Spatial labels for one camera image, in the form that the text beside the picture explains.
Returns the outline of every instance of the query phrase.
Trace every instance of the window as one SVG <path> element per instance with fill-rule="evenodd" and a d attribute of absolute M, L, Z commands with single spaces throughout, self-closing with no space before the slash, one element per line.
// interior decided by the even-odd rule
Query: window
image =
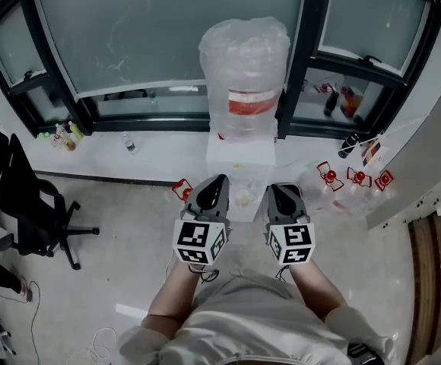
<path fill-rule="evenodd" d="M 208 131 L 198 45 L 272 16 L 290 37 L 278 137 L 372 138 L 411 92 L 441 0 L 0 0 L 0 86 L 30 131 Z"/>

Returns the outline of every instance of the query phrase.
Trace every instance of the forearm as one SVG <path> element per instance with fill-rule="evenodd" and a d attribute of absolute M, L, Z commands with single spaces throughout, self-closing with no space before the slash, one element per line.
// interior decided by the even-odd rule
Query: forearm
<path fill-rule="evenodd" d="M 148 315 L 165 316 L 183 323 L 192 311 L 192 301 L 199 275 L 189 265 L 176 261 L 165 284 L 153 299 Z"/>
<path fill-rule="evenodd" d="M 346 304 L 339 289 L 322 273 L 315 262 L 292 265 L 290 273 L 306 306 L 320 319 L 325 318 L 333 309 Z"/>

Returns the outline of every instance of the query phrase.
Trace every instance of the gray floor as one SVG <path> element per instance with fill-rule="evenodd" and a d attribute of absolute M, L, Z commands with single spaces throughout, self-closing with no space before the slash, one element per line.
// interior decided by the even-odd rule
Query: gray floor
<path fill-rule="evenodd" d="M 116 312 L 116 304 L 148 309 L 164 280 L 172 252 L 173 223 L 182 202 L 168 188 L 42 178 L 56 185 L 68 205 L 73 200 L 81 204 L 71 224 L 100 227 L 99 236 L 71 239 L 73 253 L 82 265 L 80 271 L 71 270 L 60 249 L 52 259 L 5 253 L 8 265 L 29 281 L 37 281 L 41 288 L 33 328 L 41 363 L 63 365 L 74 352 L 89 347 L 101 327 L 113 327 L 119 334 L 135 324 L 133 318 Z M 368 232 L 346 217 L 319 214 L 313 221 L 317 242 L 313 258 L 379 334 L 395 339 L 398 354 L 404 359 L 414 296 L 405 225 Z M 0 222 L 15 231 L 14 220 L 0 214 Z M 233 224 L 232 228 L 230 242 L 218 260 L 221 273 L 249 269 L 274 276 L 278 266 L 264 244 L 263 217 L 250 224 Z M 34 292 L 31 304 L 0 300 L 0 314 L 13 334 L 17 364 L 36 363 L 30 335 L 38 298 Z M 112 334 L 101 332 L 97 343 L 112 347 Z M 93 362 L 85 352 L 69 361 L 75 363 Z"/>

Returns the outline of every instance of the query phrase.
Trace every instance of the black office chair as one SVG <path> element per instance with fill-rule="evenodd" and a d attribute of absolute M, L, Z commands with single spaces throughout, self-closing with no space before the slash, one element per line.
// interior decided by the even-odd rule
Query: black office chair
<path fill-rule="evenodd" d="M 17 219 L 17 242 L 10 233 L 0 239 L 0 252 L 16 249 L 22 256 L 37 254 L 53 257 L 58 244 L 65 251 L 74 270 L 81 268 L 74 263 L 67 237 L 80 234 L 99 234 L 99 228 L 89 230 L 69 230 L 68 222 L 74 210 L 80 205 L 73 202 L 65 208 L 65 199 L 56 187 L 44 179 L 38 179 L 31 169 L 21 143 L 15 134 L 8 137 L 0 132 L 0 209 Z M 52 208 L 40 198 L 40 192 L 53 196 Z"/>

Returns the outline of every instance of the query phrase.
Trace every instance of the black window frame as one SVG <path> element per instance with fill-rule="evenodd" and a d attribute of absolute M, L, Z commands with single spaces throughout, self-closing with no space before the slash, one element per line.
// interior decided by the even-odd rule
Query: black window frame
<path fill-rule="evenodd" d="M 368 139 L 385 130 L 401 109 L 420 77 L 439 33 L 441 0 L 428 1 L 430 1 L 430 10 L 423 33 L 404 76 L 400 77 L 370 63 L 362 62 L 362 60 L 357 61 L 319 52 L 318 45 L 325 16 L 328 13 L 328 0 L 304 0 L 300 12 L 298 39 L 292 52 L 292 61 L 288 72 L 289 78 L 276 112 L 278 138 L 285 139 L 287 135 L 346 138 L 352 131 L 356 131 L 362 138 Z M 23 124 L 34 136 L 40 132 L 54 130 L 53 125 L 43 121 L 26 95 L 28 90 L 46 84 L 51 85 L 62 98 L 72 118 L 86 135 L 95 131 L 209 131 L 210 120 L 207 113 L 146 113 L 132 116 L 101 116 L 91 98 L 76 101 L 50 48 L 36 2 L 34 0 L 1 0 L 0 20 L 16 4 L 21 4 L 27 26 L 46 73 L 9 87 L 0 71 L 0 88 Z M 333 71 L 381 84 L 384 87 L 382 93 L 365 123 L 344 125 L 322 120 L 294 119 L 293 114 L 308 68 Z"/>

